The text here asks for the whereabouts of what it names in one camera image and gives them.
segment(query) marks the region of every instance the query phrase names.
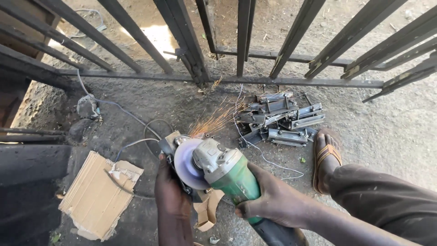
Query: pile of metal brackets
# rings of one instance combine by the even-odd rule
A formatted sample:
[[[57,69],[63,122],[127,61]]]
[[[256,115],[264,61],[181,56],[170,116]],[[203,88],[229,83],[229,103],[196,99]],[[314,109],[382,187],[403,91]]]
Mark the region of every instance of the pile of metal brackets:
[[[299,108],[296,98],[305,96],[310,106]],[[255,103],[247,103],[238,123],[243,137],[238,139],[241,149],[269,140],[277,144],[305,147],[313,142],[317,131],[308,127],[325,120],[322,104],[312,105],[306,94],[293,97],[292,92],[256,96]]]

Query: bare foot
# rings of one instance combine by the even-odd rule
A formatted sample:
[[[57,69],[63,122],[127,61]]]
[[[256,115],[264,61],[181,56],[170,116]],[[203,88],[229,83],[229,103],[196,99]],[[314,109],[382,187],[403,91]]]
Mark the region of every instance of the bare foot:
[[[319,153],[327,144],[334,146],[334,148],[340,152],[340,145],[328,134],[318,134],[316,139],[316,153]],[[334,155],[328,155],[319,166],[319,183],[317,188],[323,194],[329,194],[328,182],[331,178],[334,170],[340,166],[339,161]]]

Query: leg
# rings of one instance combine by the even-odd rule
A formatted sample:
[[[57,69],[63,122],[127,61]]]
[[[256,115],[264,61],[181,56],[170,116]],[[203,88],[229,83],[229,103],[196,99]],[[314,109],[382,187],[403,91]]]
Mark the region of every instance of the leg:
[[[327,143],[338,148],[322,135],[316,148]],[[332,155],[320,164],[318,177],[319,190],[350,215],[421,245],[437,240],[437,193],[359,165],[340,166]]]

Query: grinding disc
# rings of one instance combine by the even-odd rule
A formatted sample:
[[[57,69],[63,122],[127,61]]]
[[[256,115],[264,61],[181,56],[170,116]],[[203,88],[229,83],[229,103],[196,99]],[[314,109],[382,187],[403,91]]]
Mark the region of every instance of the grinding disc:
[[[202,142],[202,139],[189,139],[174,153],[174,168],[179,178],[189,187],[196,190],[206,190],[211,186],[206,182],[203,170],[197,168],[193,163],[193,151]]]

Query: grinder handle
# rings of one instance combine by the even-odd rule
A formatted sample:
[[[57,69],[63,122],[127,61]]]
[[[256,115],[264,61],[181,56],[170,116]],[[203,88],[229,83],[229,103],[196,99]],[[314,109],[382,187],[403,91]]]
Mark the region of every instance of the grinder handle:
[[[250,225],[268,246],[309,245],[299,228],[285,227],[266,218]]]

